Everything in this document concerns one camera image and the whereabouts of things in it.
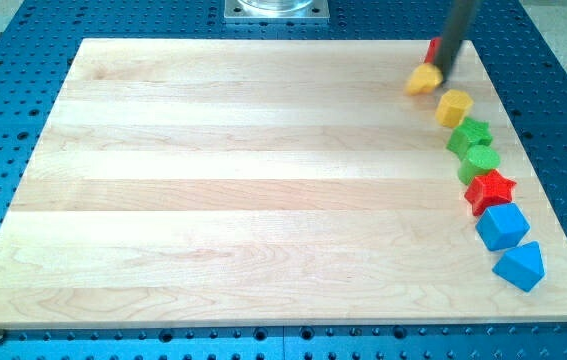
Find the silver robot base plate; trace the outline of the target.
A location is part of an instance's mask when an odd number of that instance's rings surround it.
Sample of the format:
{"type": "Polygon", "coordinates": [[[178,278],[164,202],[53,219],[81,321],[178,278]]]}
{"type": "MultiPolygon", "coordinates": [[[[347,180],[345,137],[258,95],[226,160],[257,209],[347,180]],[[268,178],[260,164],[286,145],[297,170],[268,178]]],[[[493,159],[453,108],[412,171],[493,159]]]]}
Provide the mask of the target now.
{"type": "Polygon", "coordinates": [[[230,23],[328,22],[327,0],[225,0],[224,19],[230,23]]]}

